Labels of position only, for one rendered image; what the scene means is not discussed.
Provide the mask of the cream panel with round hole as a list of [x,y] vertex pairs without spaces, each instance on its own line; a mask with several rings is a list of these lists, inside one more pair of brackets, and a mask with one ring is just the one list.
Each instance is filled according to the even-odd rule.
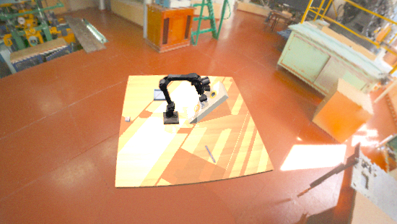
[[213,85],[210,88],[210,91],[206,91],[204,94],[209,100],[208,102],[204,102],[205,106],[202,109],[199,103],[199,99],[186,109],[189,124],[198,123],[200,120],[202,120],[202,118],[211,113],[215,108],[225,102],[229,97],[227,91],[224,88],[224,85],[220,81]]

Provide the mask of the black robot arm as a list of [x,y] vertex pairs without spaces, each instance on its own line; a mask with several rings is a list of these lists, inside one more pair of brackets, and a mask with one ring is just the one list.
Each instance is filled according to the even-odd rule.
[[[175,103],[171,101],[170,94],[167,90],[167,86],[170,84],[171,81],[186,81],[190,82],[191,86],[194,85],[196,89],[200,89],[203,86],[203,92],[210,91],[210,79],[208,76],[201,78],[201,76],[197,75],[197,73],[190,73],[190,74],[169,74],[166,77],[160,80],[159,88],[163,92],[166,101],[166,118],[173,117],[173,111],[175,110]],[[201,84],[202,83],[202,84]]]

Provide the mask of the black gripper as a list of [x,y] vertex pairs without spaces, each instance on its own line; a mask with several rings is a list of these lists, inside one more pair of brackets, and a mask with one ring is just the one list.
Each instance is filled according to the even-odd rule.
[[199,97],[200,102],[204,102],[204,101],[208,100],[207,96],[203,93],[203,86],[200,89],[196,89],[196,92],[198,92],[198,95],[201,95]]

